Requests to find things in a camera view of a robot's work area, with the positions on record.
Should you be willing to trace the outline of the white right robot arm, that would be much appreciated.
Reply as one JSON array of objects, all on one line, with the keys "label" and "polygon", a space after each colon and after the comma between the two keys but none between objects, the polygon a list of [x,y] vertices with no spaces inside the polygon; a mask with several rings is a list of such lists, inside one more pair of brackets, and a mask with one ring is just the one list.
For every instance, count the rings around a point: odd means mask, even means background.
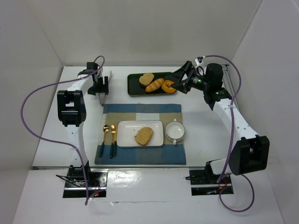
[{"label": "white right robot arm", "polygon": [[229,174],[244,175],[266,169],[270,141],[259,135],[243,118],[235,106],[234,98],[223,87],[223,67],[210,63],[200,74],[202,62],[193,66],[187,61],[177,71],[171,73],[172,88],[187,94],[192,88],[204,94],[210,109],[222,120],[230,131],[229,150],[226,158],[208,161],[205,165],[206,178],[211,182]]}]

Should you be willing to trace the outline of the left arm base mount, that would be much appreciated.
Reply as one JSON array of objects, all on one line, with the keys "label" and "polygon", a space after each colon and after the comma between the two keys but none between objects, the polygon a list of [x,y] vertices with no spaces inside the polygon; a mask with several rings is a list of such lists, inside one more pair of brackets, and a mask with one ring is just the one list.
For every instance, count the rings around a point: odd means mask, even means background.
[{"label": "left arm base mount", "polygon": [[69,167],[66,175],[56,175],[64,181],[63,198],[106,197],[108,171],[102,169],[85,168],[86,179],[82,168]]}]

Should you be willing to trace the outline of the orange glazed donut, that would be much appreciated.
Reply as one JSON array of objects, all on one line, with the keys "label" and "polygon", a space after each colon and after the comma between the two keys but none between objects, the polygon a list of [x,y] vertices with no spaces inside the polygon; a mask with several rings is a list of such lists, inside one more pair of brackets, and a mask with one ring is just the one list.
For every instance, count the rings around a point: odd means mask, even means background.
[{"label": "orange glazed donut", "polygon": [[161,86],[162,90],[166,93],[175,93],[177,90],[172,88],[171,85],[174,84],[171,80],[165,80]]}]

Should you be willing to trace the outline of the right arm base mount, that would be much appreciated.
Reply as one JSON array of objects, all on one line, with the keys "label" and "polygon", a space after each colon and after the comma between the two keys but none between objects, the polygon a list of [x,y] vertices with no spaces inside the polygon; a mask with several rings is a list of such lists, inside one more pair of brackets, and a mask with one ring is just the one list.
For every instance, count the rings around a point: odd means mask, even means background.
[{"label": "right arm base mount", "polygon": [[234,194],[230,176],[217,183],[218,176],[215,180],[209,179],[203,169],[193,169],[189,170],[189,175],[185,179],[190,182],[192,196],[218,195],[221,191],[222,194]]}]

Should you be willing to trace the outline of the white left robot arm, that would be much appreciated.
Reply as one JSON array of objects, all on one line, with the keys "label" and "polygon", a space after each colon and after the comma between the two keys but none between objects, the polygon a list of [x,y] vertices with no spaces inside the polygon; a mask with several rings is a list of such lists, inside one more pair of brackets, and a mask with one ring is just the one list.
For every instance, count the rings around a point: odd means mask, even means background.
[{"label": "white left robot arm", "polygon": [[62,122],[70,144],[70,168],[68,179],[83,181],[91,179],[89,161],[85,153],[83,124],[87,117],[84,95],[98,94],[100,105],[103,106],[105,96],[109,93],[109,82],[112,73],[103,76],[97,73],[88,76],[91,70],[79,73],[78,79],[67,90],[57,92],[58,119]]}]

